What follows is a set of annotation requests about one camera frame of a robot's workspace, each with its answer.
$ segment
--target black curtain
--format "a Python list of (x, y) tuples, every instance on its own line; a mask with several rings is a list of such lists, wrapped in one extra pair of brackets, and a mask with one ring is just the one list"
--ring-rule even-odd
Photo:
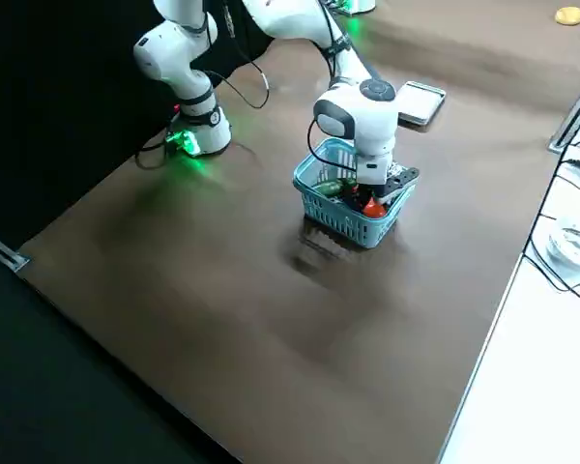
[[(228, 3), (241, 48), (260, 55), (271, 39)], [(228, 76), (245, 60), (221, 1), (205, 6), (219, 38), (193, 67)], [(165, 125), (171, 91), (131, 52), (161, 21), (152, 0), (0, 1), (0, 240), (19, 247)]]

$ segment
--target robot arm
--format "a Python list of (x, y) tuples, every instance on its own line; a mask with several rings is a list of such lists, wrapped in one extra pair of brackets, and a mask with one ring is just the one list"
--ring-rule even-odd
[(192, 156), (219, 153), (230, 143), (230, 125), (219, 107), (209, 77), (190, 63), (217, 39), (213, 17), (202, 0), (155, 0), (165, 21), (133, 47), (140, 70), (168, 84), (181, 104), (169, 132), (187, 134), (184, 148)]
[(362, 61), (348, 36), (319, 0), (243, 0), (256, 24), (279, 39), (309, 39), (331, 71), (329, 89), (316, 101), (313, 114), (320, 130), (353, 140), (357, 182), (373, 190), (381, 203), (400, 187), (392, 150), (397, 130), (395, 90)]

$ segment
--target orange object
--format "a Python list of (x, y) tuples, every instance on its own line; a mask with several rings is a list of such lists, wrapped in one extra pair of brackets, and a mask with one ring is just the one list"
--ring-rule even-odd
[(381, 218), (386, 213), (387, 210), (385, 210), (385, 207), (379, 203), (376, 203), (373, 198), (370, 198), (363, 208), (363, 214), (368, 218)]

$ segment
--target basket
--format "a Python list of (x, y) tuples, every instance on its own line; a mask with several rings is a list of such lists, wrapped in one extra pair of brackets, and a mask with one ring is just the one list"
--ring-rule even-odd
[[(338, 138), (327, 138), (315, 149), (316, 155), (323, 160), (355, 168), (355, 148)], [(348, 208), (341, 200), (327, 198), (312, 187), (323, 181), (350, 178), (356, 174), (353, 170), (325, 164), (312, 155), (308, 155), (294, 171), (294, 186), (303, 195), (305, 214), (331, 228), (361, 247), (374, 248), (391, 229), (402, 206), (415, 189), (410, 185), (393, 201), (387, 214), (373, 219), (365, 217)]]

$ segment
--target white table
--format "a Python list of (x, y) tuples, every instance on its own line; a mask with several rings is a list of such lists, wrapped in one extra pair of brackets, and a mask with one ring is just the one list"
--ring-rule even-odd
[[(580, 149), (569, 148), (565, 158), (580, 159)], [(562, 165), (559, 174), (580, 186), (579, 170)], [(580, 214), (580, 192), (555, 179), (541, 211), (559, 218), (571, 214), (572, 203)], [(553, 222), (540, 218), (532, 232), (544, 257)], [(580, 464), (580, 300), (556, 291), (526, 258), (513, 272), (439, 462)]]

